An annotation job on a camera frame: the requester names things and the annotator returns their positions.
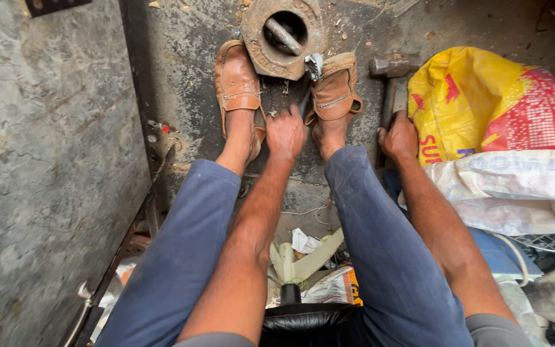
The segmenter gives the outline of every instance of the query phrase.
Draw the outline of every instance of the tan leather shoe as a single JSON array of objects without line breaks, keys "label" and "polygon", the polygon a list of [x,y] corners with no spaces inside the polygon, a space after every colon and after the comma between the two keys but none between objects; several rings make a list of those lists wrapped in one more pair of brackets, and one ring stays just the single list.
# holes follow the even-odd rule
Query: tan leather shoe
[{"label": "tan leather shoe", "polygon": [[355,91],[357,59],[355,53],[346,52],[322,63],[322,73],[312,84],[314,109],[305,117],[305,125],[322,120],[335,120],[346,116],[346,122],[361,112],[363,103]]},{"label": "tan leather shoe", "polygon": [[222,136],[227,138],[226,112],[237,109],[257,110],[261,117],[254,117],[255,137],[251,139],[250,157],[256,158],[265,139],[265,111],[260,106],[260,80],[241,40],[231,40],[220,48],[215,60],[215,90],[222,114]]}]

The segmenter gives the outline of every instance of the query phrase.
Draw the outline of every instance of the metal rod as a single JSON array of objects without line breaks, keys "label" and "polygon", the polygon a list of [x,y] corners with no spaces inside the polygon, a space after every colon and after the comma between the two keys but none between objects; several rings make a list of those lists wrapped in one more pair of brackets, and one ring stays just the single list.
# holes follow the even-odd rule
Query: metal rod
[{"label": "metal rod", "polygon": [[269,17],[269,19],[267,19],[267,21],[265,22],[265,26],[267,27],[267,29],[269,29],[269,31],[273,35],[275,35],[277,39],[282,41],[282,43],[285,44],[286,47],[288,47],[296,56],[301,55],[303,48],[301,47],[299,42],[297,42],[297,40],[295,40],[295,38],[292,37],[292,35],[289,34],[289,32],[286,31],[286,29],[284,29],[278,23],[277,20],[273,19],[273,17]]}]

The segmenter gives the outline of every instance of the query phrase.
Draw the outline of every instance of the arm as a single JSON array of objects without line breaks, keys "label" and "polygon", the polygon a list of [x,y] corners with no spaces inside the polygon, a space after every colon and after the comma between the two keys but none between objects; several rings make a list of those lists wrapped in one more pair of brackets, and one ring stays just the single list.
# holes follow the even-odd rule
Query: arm
[{"label": "arm", "polygon": [[412,226],[461,300],[466,318],[491,313],[517,323],[471,234],[419,164],[417,130],[405,111],[398,112],[388,133],[379,130],[379,143],[397,164]]},{"label": "arm", "polygon": [[267,118],[269,159],[235,218],[218,265],[183,328],[179,341],[228,332],[260,342],[267,296],[269,246],[286,183],[306,138],[297,106]]}]

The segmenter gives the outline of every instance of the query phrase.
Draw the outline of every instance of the dirty floor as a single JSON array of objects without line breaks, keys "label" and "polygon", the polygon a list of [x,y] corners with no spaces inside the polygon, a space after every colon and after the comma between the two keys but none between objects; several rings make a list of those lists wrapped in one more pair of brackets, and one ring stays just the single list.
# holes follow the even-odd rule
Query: dirty floor
[{"label": "dirty floor", "polygon": [[[152,144],[160,155],[173,144],[177,150],[163,187],[162,209],[168,209],[190,163],[215,160],[224,144],[213,81],[215,54],[222,43],[239,38],[238,25],[248,7],[241,0],[158,0],[160,8],[149,7],[149,2],[121,0],[121,10],[141,113],[173,128]],[[555,75],[555,15],[542,11],[547,0],[420,0],[397,18],[391,8],[395,2],[327,0],[322,7],[329,28],[325,55],[357,55],[357,91],[364,107],[350,124],[347,143],[365,146],[372,161],[383,84],[369,77],[367,64],[376,55],[418,52],[427,60],[453,46],[475,46],[546,67]],[[403,78],[400,83],[396,107],[406,104],[406,82]],[[285,80],[264,77],[263,108],[277,111],[297,102],[307,83],[291,81],[286,93]],[[246,183],[254,182],[267,156],[263,146]],[[305,212],[329,197],[320,154],[309,141],[292,172],[283,210]],[[318,219],[331,225],[315,221],[313,212],[282,215],[276,241],[288,241],[295,227],[322,237],[339,226],[334,206],[320,210]]]}]

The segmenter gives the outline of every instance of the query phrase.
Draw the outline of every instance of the blue trousers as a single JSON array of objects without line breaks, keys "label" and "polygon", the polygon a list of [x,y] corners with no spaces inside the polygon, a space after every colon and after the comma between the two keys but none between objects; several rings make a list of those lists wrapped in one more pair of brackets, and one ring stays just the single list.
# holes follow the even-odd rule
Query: blue trousers
[{"label": "blue trousers", "polygon": [[[459,299],[382,188],[360,146],[333,154],[335,197],[372,345],[473,346]],[[241,179],[199,159],[130,277],[96,346],[171,346],[211,277]]]}]

